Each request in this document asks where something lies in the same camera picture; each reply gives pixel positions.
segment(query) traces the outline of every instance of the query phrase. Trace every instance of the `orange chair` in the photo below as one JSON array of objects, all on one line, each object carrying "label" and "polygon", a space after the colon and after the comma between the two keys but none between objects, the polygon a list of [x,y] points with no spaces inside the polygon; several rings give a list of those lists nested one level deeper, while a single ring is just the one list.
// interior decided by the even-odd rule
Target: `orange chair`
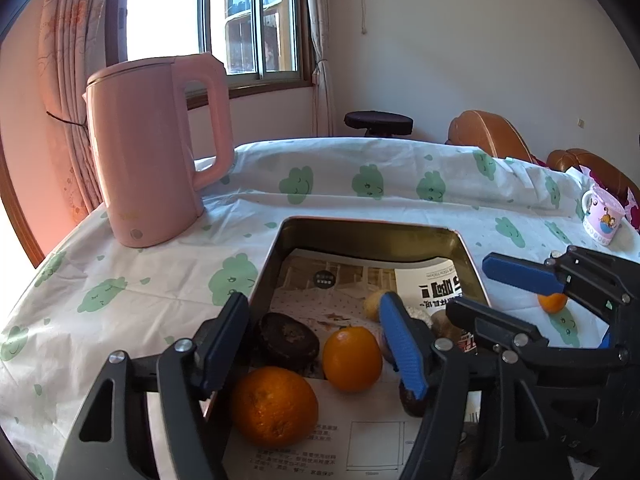
[{"label": "orange chair", "polygon": [[640,200],[640,189],[628,176],[603,158],[587,150],[580,148],[571,148],[566,151],[555,150],[549,153],[546,163],[556,171],[566,171],[571,167],[580,170],[580,166],[586,166],[596,174],[604,187],[618,197],[618,200],[623,204],[626,203],[627,188],[631,190],[636,200]]},{"label": "orange chair", "polygon": [[467,110],[453,119],[447,144],[478,146],[491,156],[510,156],[536,163],[524,140],[507,119],[481,110]]}]

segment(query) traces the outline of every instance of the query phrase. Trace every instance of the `electrical wire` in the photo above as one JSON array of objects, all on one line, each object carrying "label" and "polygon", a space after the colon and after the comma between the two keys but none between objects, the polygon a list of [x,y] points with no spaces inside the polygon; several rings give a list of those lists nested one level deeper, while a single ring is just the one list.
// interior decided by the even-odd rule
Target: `electrical wire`
[{"label": "electrical wire", "polygon": [[362,7],[362,33],[367,33],[367,0],[360,0]]}]

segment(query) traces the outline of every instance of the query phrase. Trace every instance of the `kettle handle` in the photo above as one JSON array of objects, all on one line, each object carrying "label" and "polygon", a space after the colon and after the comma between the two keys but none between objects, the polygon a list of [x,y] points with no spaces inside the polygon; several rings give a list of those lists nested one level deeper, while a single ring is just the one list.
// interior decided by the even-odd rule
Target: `kettle handle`
[{"label": "kettle handle", "polygon": [[197,191],[224,177],[234,160],[226,70],[219,60],[205,52],[204,54],[175,57],[173,72],[177,94],[184,94],[184,88],[189,81],[200,81],[207,88],[213,140],[216,146],[216,161],[210,168],[195,172],[193,189]]}]

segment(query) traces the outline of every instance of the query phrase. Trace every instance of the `window pane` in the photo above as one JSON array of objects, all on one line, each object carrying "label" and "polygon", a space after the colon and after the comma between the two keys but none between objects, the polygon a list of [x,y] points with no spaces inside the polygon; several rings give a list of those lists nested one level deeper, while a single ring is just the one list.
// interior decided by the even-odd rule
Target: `window pane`
[{"label": "window pane", "polygon": [[262,9],[266,71],[297,70],[293,0],[262,0]]},{"label": "window pane", "polygon": [[127,57],[196,54],[198,0],[127,0]]},{"label": "window pane", "polygon": [[211,52],[226,73],[256,72],[251,0],[211,0],[209,12]]}]

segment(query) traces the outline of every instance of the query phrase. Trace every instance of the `window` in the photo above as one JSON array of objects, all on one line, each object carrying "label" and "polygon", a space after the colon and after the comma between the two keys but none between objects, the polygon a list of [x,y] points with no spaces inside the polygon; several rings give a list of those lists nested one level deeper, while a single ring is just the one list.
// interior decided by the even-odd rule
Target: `window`
[{"label": "window", "polygon": [[306,0],[107,0],[106,12],[108,63],[211,52],[231,89],[310,84]]}]

